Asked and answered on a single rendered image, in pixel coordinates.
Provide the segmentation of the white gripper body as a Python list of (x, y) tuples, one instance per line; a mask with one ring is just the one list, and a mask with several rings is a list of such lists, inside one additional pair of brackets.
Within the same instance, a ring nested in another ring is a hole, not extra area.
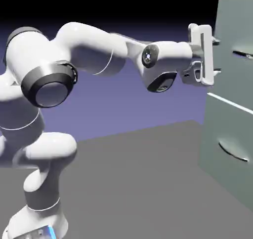
[(192, 62), (189, 74), (193, 83), (212, 86), (214, 84), (212, 28), (210, 25), (189, 24)]

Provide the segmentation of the grey-green drawer front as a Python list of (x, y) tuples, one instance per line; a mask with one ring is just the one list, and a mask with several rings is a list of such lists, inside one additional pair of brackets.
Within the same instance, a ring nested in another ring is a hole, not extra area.
[[(228, 155), (219, 142), (249, 162)], [(199, 166), (253, 212), (253, 110), (208, 93)]]
[(219, 0), (213, 48), (214, 66), (221, 69), (213, 93), (253, 110), (253, 60), (234, 55), (253, 53), (253, 0)]

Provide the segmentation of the grey-green cabinet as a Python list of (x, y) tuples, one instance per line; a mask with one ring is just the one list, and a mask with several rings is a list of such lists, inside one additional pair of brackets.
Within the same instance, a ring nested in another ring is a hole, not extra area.
[(199, 166), (253, 211), (253, 0), (219, 0)]

